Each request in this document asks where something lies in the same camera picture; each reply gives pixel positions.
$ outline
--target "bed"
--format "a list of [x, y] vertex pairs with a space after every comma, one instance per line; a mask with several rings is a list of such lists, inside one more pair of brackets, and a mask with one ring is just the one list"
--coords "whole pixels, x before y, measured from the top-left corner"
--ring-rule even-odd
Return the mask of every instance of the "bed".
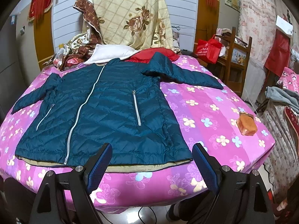
[[[181, 55], [173, 62], [192, 71], [211, 73], [198, 61]], [[44, 70], [24, 94], [40, 87], [51, 73], [64, 76], [84, 65], [68, 71], [55, 67]], [[258, 132], [254, 136], [242, 136], [236, 120], [239, 112], [254, 114], [252, 110], [228, 87], [217, 90], [201, 86], [162, 82], [160, 88], [180, 124], [183, 137], [190, 149], [200, 143], [222, 165], [234, 171], [249, 172], [258, 169], [274, 146], [274, 139], [255, 117]], [[6, 116], [0, 128], [0, 174], [5, 179], [13, 177], [27, 188], [37, 192], [45, 173], [68, 172], [65, 168], [30, 166], [14, 156], [16, 146], [38, 114], [41, 101]], [[157, 172], [105, 173], [97, 190], [91, 194], [95, 207], [107, 213], [121, 213], [133, 206], [165, 206], [190, 198], [206, 189], [206, 185], [194, 162], [169, 167]], [[66, 191], [66, 199], [72, 208], [72, 199]]]

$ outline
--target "white zipper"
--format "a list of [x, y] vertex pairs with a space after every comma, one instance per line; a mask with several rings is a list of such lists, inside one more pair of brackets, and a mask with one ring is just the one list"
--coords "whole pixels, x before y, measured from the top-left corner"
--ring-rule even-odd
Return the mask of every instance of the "white zipper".
[[49, 111], [47, 112], [47, 114], [44, 116], [44, 118], [41, 119], [41, 121], [38, 123], [36, 130], [38, 129], [39, 125], [42, 123], [42, 121], [48, 116], [48, 114], [50, 113], [51, 109], [53, 108], [54, 104], [51, 105]]
[[95, 85], [96, 85], [97, 82], [99, 81], [99, 78], [100, 78], [100, 76], [101, 76], [101, 74], [102, 74], [102, 71], [103, 71], [104, 67], [105, 67], [105, 66], [103, 66], [103, 68], [102, 68], [102, 70], [101, 70], [101, 72], [100, 72], [100, 74], [99, 74], [97, 80], [95, 81], [95, 83], [94, 83], [94, 85], [93, 85], [93, 87], [92, 87], [91, 92], [90, 92], [89, 95], [87, 96], [85, 102], [84, 102], [83, 104], [81, 104], [80, 107], [79, 107], [79, 109], [78, 109], [77, 116], [76, 116], [76, 121], [75, 121], [73, 127], [71, 128], [70, 133], [68, 134], [68, 140], [67, 140], [67, 154], [66, 154], [66, 157], [65, 157], [65, 160], [64, 160], [64, 163], [63, 163], [64, 165], [66, 165], [67, 162], [68, 162], [68, 157], [69, 157], [69, 155], [70, 155], [70, 142], [71, 142], [71, 136], [72, 136], [72, 133], [73, 133], [74, 128], [76, 127], [76, 125], [77, 125], [77, 123], [78, 123], [79, 115], [80, 115], [80, 111], [81, 111], [83, 105], [85, 105], [85, 104], [87, 103], [87, 101], [89, 100], [89, 98], [90, 98], [90, 96], [91, 96], [93, 90], [95, 89]]
[[135, 105], [135, 110], [136, 110], [138, 125], [141, 126], [141, 120], [140, 120], [140, 115], [139, 115], [139, 111], [138, 111], [138, 107], [137, 107], [136, 91], [135, 90], [133, 90], [133, 97], [134, 97], [134, 105]]

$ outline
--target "teal down jacket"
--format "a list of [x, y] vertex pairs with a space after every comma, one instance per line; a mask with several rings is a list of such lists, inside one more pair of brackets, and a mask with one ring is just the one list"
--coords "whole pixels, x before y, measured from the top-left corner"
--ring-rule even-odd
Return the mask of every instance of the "teal down jacket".
[[35, 161], [84, 165], [101, 146], [113, 147], [110, 165], [151, 165], [191, 160], [160, 80], [223, 89], [213, 77], [181, 69], [156, 52], [149, 64], [112, 59], [63, 78], [52, 73], [23, 96], [12, 113], [38, 100], [39, 114], [15, 155]]

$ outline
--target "jacket sleeve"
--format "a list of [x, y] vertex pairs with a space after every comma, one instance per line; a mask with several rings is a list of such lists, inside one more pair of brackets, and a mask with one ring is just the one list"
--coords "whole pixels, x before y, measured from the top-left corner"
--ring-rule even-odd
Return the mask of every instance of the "jacket sleeve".
[[11, 114], [19, 111], [22, 108], [25, 108], [31, 104], [36, 103], [39, 100], [42, 100], [47, 92], [55, 89], [55, 87], [61, 82], [61, 77], [56, 74], [52, 73], [46, 82], [36, 90], [32, 91], [31, 93], [26, 94], [25, 96], [21, 97], [14, 105]]
[[223, 86], [216, 78], [202, 72], [182, 69], [159, 52], [153, 55], [149, 64], [141, 73], [147, 76], [166, 77], [166, 79], [178, 83], [223, 89]]

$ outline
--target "framed picture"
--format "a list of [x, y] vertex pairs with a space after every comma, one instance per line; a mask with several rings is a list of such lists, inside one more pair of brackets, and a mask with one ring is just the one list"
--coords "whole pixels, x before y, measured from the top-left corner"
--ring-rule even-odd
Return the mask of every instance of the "framed picture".
[[240, 0], [224, 0], [224, 3], [227, 6], [230, 6], [231, 8], [237, 10], [240, 12], [240, 6], [241, 6], [241, 1]]

